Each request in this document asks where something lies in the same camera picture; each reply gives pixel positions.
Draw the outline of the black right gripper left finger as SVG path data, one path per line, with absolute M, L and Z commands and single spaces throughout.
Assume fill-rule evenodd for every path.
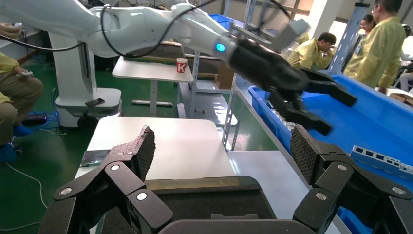
M 135 233 L 160 232 L 173 213 L 145 184 L 154 140 L 154 131 L 144 126 L 135 140 L 114 146 L 99 166 L 58 188 L 39 233 L 87 234 L 113 208 Z

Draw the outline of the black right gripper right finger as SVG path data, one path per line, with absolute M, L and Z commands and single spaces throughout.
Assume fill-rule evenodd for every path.
M 413 194 L 357 165 L 338 146 L 315 140 L 301 125 L 292 131 L 292 158 L 311 186 L 293 219 L 324 233 L 339 208 L 351 211 L 375 234 L 413 231 Z

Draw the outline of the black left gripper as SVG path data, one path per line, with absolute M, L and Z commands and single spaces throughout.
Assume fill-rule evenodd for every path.
M 331 76 L 307 68 L 297 70 L 279 54 L 248 39 L 237 41 L 229 67 L 253 85 L 269 91 L 269 102 L 286 121 L 323 135 L 331 132 L 332 125 L 307 111 L 301 98 L 304 90 L 328 94 L 348 107 L 357 102 L 357 98 Z

